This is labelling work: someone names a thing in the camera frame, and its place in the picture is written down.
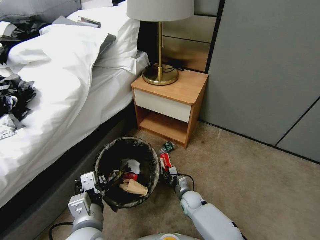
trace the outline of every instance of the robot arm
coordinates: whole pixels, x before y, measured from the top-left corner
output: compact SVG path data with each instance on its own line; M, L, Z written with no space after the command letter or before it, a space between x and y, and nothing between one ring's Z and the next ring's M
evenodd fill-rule
M191 191L184 175L174 174L171 185L180 200L182 211L190 217L205 240L243 240L238 227L214 205L205 202L201 195ZM68 207L74 217L72 234L67 240L103 240L103 205L96 188L95 172L81 176L80 194L71 197ZM152 236L142 239L158 239Z
M103 240L103 192L96 188L95 172L81 175L80 181L80 193L68 203L74 221L67 240Z
M199 193L189 190L185 176L178 176L176 182L175 192L180 199L182 211L190 217L205 240L244 239L238 227L226 215L204 201Z

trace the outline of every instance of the trash can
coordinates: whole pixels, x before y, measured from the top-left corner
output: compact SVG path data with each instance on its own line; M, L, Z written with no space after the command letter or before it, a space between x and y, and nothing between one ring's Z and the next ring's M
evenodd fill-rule
M159 161L152 146L136 137L120 137L104 146L95 162L97 176L109 176L114 170L119 170L123 159L134 159L140 163L140 173L137 182L148 188L146 196L132 194L116 186L104 189L103 200L117 211L118 208L130 208L148 199L159 178Z

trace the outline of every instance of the beige carpet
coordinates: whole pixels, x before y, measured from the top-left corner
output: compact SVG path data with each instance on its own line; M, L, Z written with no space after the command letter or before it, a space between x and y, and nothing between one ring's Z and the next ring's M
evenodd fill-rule
M130 134L156 150L164 143L146 132ZM195 190L233 220L248 240L319 239L320 165L200 122L188 148L178 147L170 160L181 173L193 176ZM63 221L72 221L67 209L54 223ZM65 239L70 229L56 228L54 239ZM161 180L140 206L118 213L105 206L106 239L158 232L201 238ZM48 239L48 230L38 239Z

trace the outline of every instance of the table lamp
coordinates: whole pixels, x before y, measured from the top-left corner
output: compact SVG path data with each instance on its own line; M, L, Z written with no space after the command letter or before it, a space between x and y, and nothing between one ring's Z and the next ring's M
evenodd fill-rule
M167 85L178 80L178 71L162 64L162 22L181 20L194 15L193 0L127 0L127 16L133 19L158 22L159 63L142 71L142 78L154 85Z

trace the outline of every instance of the white duvet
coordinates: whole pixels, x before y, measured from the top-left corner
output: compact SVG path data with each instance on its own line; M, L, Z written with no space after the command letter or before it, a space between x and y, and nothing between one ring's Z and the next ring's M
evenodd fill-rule
M0 207L26 184L19 182L24 173L39 161L45 164L46 150L78 115L108 32L107 28L50 25L41 34L12 48L8 67L0 69L2 76L14 72L24 81L34 81L37 89L37 96L28 104L33 112L22 121L26 128L0 140Z

